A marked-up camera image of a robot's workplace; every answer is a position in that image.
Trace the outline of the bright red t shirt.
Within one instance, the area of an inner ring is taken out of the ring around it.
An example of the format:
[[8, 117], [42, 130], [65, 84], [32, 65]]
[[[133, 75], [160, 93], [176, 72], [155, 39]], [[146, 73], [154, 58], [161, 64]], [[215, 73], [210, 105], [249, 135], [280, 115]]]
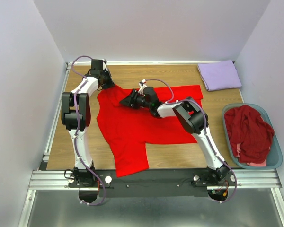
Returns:
[[102, 90], [97, 99], [98, 126], [110, 146], [117, 177], [149, 168], [146, 144], [196, 143], [177, 117], [155, 118], [147, 108], [133, 109], [120, 104], [130, 89], [119, 86]]

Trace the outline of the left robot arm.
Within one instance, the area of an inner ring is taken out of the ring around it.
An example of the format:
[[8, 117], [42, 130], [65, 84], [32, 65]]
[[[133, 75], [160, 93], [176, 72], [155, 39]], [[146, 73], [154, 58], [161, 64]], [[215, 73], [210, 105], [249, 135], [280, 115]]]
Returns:
[[70, 92], [63, 92], [61, 97], [61, 121], [68, 131], [75, 154], [75, 165], [72, 176], [68, 178], [70, 183], [76, 183], [85, 187], [92, 187], [100, 183], [95, 176], [93, 159], [89, 153], [88, 127], [91, 122], [89, 98], [101, 89], [114, 87], [111, 74], [107, 68], [107, 61], [91, 58], [91, 67], [86, 74], [81, 74], [82, 81]]

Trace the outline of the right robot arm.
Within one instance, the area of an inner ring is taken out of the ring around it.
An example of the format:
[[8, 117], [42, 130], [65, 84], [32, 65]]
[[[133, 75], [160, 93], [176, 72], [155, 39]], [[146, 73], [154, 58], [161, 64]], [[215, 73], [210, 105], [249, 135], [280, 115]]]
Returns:
[[208, 116], [191, 97], [173, 103], [161, 102], [153, 87], [132, 89], [121, 105], [139, 109], [146, 107], [157, 118], [177, 117], [184, 130], [197, 141], [207, 163], [206, 183], [220, 185], [230, 171], [211, 136]]

